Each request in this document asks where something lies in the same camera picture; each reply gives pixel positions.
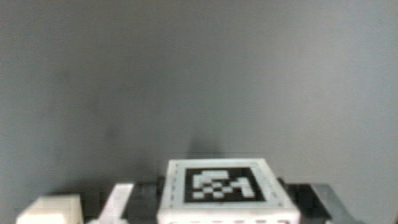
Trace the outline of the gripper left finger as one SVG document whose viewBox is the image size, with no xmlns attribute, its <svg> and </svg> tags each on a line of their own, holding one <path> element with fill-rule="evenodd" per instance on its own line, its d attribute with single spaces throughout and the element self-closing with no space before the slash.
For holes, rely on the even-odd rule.
<svg viewBox="0 0 398 224">
<path fill-rule="evenodd" d="M 113 185 L 99 215 L 87 224 L 133 224 L 133 218 L 154 217 L 158 205 L 158 184 L 120 182 Z"/>
</svg>

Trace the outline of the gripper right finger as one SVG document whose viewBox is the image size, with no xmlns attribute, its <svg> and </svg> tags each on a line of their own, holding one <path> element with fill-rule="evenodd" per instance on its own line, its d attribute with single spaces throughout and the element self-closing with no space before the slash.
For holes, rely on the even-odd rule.
<svg viewBox="0 0 398 224">
<path fill-rule="evenodd" d="M 286 192 L 300 211 L 300 224 L 366 224 L 355 219 L 325 183 L 287 183 Z"/>
</svg>

